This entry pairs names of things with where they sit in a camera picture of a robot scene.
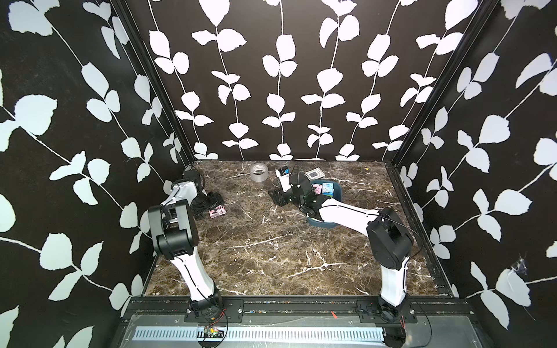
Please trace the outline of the pink Kuromi tissue pack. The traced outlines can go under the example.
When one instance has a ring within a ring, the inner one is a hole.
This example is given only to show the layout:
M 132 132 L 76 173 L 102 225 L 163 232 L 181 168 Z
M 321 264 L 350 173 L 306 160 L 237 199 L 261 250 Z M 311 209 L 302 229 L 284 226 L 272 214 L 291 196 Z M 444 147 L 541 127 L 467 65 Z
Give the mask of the pink Kuromi tissue pack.
M 322 185 L 321 184 L 312 184 L 312 190 L 315 194 L 319 195 L 322 193 Z
M 217 218 L 217 217 L 225 215 L 226 213 L 227 213 L 226 212 L 226 207 L 224 205 L 219 205 L 219 206 L 215 207 L 214 209 L 209 210 L 209 215 L 210 215 L 211 218 Z

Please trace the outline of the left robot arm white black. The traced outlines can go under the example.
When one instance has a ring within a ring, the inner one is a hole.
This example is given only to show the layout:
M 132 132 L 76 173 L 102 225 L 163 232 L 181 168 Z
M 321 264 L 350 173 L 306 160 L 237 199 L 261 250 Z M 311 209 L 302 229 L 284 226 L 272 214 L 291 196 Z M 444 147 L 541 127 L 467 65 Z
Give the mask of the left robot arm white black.
M 205 191 L 202 174 L 191 167 L 171 184 L 168 198 L 147 211 L 152 243 L 157 255 L 171 262 L 182 275 L 190 295 L 189 310 L 197 317 L 223 313 L 223 302 L 201 261 L 196 219 L 224 207 L 220 193 Z

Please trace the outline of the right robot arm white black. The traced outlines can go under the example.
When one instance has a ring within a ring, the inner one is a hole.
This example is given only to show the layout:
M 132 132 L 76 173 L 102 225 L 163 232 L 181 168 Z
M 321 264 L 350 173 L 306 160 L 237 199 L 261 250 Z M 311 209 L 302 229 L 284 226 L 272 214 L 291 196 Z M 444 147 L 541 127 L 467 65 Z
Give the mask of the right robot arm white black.
M 372 255 L 381 266 L 378 308 L 392 320 L 407 294 L 406 271 L 413 249 L 413 237 L 391 208 L 366 210 L 333 197 L 317 194 L 305 175 L 294 174 L 284 166 L 276 170 L 281 187 L 269 191 L 274 204 L 292 203 L 307 218 L 333 223 L 368 237 Z

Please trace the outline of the blue Cinnamoroll tissue pack back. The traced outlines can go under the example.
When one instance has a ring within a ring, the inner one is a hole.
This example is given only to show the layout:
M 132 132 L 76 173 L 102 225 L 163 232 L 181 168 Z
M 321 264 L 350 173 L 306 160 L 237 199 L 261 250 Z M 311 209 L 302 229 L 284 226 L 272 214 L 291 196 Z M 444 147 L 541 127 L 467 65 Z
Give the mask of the blue Cinnamoroll tissue pack back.
M 321 185 L 321 193 L 328 197 L 333 197 L 334 184 L 332 182 L 323 182 L 323 184 Z

